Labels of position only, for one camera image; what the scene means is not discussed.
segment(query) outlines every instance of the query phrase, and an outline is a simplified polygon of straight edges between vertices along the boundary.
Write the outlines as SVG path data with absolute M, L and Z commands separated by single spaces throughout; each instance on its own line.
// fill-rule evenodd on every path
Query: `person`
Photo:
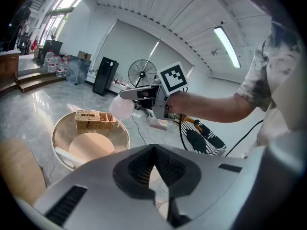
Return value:
M 32 1 L 27 1 L 14 15 L 3 38 L 3 51 L 14 50 L 18 32 L 30 17 Z
M 170 96 L 170 112 L 220 123 L 231 123 L 250 115 L 256 107 L 266 112 L 253 147 L 267 145 L 288 132 L 272 93 L 289 76 L 301 57 L 302 43 L 277 0 L 248 0 L 272 17 L 271 34 L 255 49 L 250 70 L 232 96 L 207 98 L 187 92 Z

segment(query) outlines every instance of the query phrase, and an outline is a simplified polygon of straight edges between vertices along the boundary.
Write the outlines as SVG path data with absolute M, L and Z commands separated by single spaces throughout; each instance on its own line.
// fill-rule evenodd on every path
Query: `staircase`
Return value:
M 19 90 L 27 93 L 47 84 L 65 80 L 65 77 L 57 77 L 55 72 L 48 72 L 47 68 L 33 69 L 32 71 L 18 73 Z

